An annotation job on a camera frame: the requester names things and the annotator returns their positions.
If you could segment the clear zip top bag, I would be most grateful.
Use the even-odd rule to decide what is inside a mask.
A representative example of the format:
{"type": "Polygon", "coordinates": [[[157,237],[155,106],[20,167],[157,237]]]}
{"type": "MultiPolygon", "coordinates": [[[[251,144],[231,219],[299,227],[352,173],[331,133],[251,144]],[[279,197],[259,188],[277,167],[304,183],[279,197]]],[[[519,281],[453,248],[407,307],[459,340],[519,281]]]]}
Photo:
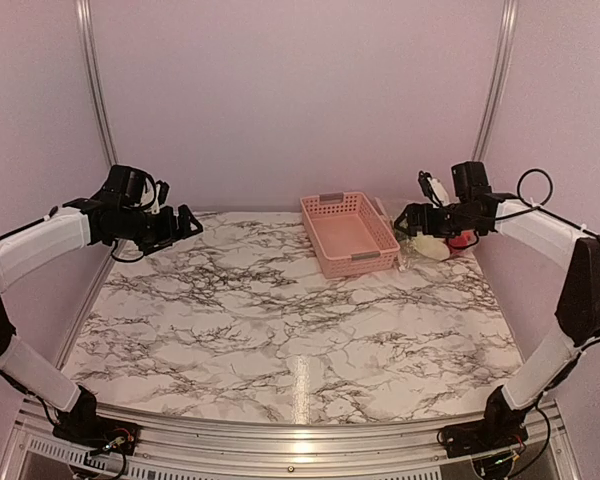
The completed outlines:
{"type": "Polygon", "coordinates": [[[422,233],[418,233],[416,237],[408,237],[394,227],[395,218],[387,209],[388,204],[379,197],[374,197],[373,203],[376,211],[388,225],[400,246],[394,265],[401,272],[409,269],[412,261],[419,257],[443,262],[467,255],[474,250],[473,243],[477,240],[477,237],[471,232],[465,232],[455,239],[434,238],[422,233]]]}

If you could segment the white fake cabbage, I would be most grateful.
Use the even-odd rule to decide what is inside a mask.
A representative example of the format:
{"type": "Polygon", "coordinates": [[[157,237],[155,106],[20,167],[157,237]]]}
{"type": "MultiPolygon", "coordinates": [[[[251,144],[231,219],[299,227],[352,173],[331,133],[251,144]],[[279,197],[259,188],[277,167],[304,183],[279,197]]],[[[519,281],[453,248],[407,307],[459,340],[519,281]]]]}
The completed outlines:
{"type": "Polygon", "coordinates": [[[445,261],[452,255],[445,241],[429,235],[419,234],[410,239],[413,249],[420,255],[436,261],[445,261]]]}

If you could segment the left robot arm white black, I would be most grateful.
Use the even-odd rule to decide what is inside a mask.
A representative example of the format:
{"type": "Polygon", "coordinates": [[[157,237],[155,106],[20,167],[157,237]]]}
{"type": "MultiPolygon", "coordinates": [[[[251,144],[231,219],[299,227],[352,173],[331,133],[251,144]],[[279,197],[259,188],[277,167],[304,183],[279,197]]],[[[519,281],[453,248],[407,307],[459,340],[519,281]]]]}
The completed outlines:
{"type": "Polygon", "coordinates": [[[0,236],[0,375],[25,394],[55,408],[54,432],[86,445],[106,439],[110,426],[97,414],[97,400],[16,333],[2,295],[18,280],[67,253],[120,241],[135,244],[147,257],[199,235],[203,226],[187,205],[172,208],[169,186],[149,173],[114,165],[89,198],[53,208],[44,217],[0,236]]]}

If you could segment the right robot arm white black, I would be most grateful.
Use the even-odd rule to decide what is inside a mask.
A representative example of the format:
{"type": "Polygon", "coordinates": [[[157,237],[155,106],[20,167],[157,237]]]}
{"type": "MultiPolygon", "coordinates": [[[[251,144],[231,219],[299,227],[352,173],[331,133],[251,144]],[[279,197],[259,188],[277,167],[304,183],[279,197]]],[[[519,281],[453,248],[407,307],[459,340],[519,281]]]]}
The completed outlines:
{"type": "Polygon", "coordinates": [[[421,171],[422,203],[405,206],[394,227],[409,238],[423,236],[446,243],[463,233],[479,241],[510,243],[514,255],[499,261],[514,279],[494,273],[496,292],[514,328],[540,321],[522,366],[488,396],[482,417],[448,425],[440,443],[452,456],[499,448],[527,437],[527,414],[556,389],[577,366],[581,356],[600,344],[600,233],[551,212],[547,203],[554,185],[549,174],[532,168],[520,175],[513,192],[497,192],[481,162],[466,161],[451,169],[455,196],[441,182],[421,171]],[[540,199],[526,195],[522,182],[532,176],[545,180],[540,199]]]}

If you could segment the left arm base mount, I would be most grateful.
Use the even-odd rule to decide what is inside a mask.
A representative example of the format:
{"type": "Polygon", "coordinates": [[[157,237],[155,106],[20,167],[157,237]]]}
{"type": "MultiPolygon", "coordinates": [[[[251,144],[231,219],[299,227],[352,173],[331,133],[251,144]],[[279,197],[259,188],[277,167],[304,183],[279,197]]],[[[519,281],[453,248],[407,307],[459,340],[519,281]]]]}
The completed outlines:
{"type": "Polygon", "coordinates": [[[138,424],[100,416],[96,417],[94,424],[87,426],[71,426],[68,421],[63,421],[53,428],[55,437],[99,452],[104,452],[106,444],[121,437],[124,442],[120,446],[113,447],[113,451],[128,456],[135,451],[139,433],[138,424]]]}

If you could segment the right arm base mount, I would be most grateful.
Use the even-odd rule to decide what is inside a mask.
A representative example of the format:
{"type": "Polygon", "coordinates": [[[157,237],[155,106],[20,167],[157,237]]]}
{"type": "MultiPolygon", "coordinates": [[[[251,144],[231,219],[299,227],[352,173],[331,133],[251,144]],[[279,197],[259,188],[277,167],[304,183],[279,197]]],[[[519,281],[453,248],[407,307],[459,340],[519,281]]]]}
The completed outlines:
{"type": "Polygon", "coordinates": [[[445,449],[449,458],[481,454],[512,445],[520,445],[527,439],[527,429],[521,423],[513,423],[490,430],[484,419],[448,425],[437,433],[437,441],[445,449]]]}

